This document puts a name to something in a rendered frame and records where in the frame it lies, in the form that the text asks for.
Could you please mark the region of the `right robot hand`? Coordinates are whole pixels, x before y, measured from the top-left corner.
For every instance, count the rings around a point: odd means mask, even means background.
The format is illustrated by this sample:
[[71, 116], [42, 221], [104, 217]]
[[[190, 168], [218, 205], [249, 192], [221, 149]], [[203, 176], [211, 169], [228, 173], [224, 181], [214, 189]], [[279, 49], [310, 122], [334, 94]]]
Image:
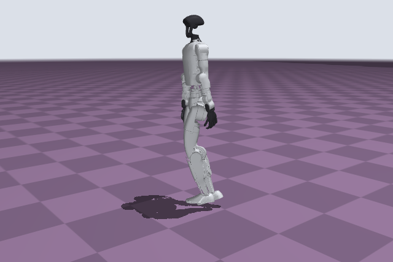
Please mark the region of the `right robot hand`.
[[181, 113], [181, 119], [182, 119], [183, 122], [184, 122], [184, 114], [185, 114], [185, 108], [186, 108], [185, 100], [183, 99], [181, 103], [182, 103], [182, 107], [183, 107], [182, 113]]

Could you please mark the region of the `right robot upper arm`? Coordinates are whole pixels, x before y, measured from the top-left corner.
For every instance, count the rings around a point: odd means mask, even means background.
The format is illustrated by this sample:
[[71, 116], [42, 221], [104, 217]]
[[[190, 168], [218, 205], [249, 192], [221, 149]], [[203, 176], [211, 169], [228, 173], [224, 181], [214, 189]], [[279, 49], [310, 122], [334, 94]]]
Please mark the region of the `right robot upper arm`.
[[[182, 49], [182, 53], [183, 53], [183, 49]], [[185, 82], [184, 73], [181, 74], [181, 80]]]

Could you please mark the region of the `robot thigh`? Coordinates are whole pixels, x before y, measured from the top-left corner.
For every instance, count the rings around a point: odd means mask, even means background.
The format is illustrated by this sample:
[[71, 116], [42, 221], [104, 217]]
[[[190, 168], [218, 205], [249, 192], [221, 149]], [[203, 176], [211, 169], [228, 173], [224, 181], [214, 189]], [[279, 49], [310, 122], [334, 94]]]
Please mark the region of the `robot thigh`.
[[[189, 113], [189, 106], [186, 106], [186, 108], [185, 108], [185, 114], [184, 114], [184, 126], [185, 126], [185, 121], [186, 121], [186, 119], [187, 119], [187, 116], [188, 116], [188, 113]], [[198, 141], [198, 140], [197, 140]], [[197, 145], [197, 142], [196, 142], [196, 144], [195, 144], [195, 146], [194, 146], [194, 148], [196, 148], [196, 149], [198, 149], [198, 150], [200, 150], [201, 151], [201, 153], [202, 153], [202, 160], [206, 157], [206, 149], [204, 148], [204, 147], [201, 147], [201, 146], [198, 146]]]
[[194, 148], [200, 132], [200, 124], [196, 120], [205, 121], [207, 114], [204, 105], [200, 103], [197, 103], [196, 106], [192, 106], [188, 113], [184, 126], [184, 147], [189, 161], [193, 152], [200, 153], [201, 159], [203, 157], [201, 151]]

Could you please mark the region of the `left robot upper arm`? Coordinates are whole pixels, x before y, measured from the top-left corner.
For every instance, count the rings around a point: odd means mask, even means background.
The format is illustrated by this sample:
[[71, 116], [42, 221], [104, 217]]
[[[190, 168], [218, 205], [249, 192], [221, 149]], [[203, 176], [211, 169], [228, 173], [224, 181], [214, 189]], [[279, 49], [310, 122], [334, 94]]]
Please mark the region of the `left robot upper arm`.
[[198, 67], [200, 68], [200, 73], [196, 75], [195, 79], [198, 83], [200, 82], [200, 75], [206, 74], [209, 78], [208, 74], [208, 53], [209, 47], [206, 44], [196, 44], [195, 45], [195, 53], [198, 57]]

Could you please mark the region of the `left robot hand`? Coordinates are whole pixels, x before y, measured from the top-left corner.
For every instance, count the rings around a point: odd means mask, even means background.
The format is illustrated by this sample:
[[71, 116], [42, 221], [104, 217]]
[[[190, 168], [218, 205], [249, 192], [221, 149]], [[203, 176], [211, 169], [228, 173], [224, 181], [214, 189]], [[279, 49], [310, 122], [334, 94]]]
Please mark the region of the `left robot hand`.
[[206, 126], [209, 122], [209, 126], [206, 129], [212, 128], [216, 123], [217, 123], [217, 115], [214, 112], [215, 108], [212, 108], [211, 110], [209, 110], [209, 106], [208, 104], [205, 104], [205, 109], [207, 111], [207, 120], [206, 123], [204, 124], [204, 126]]

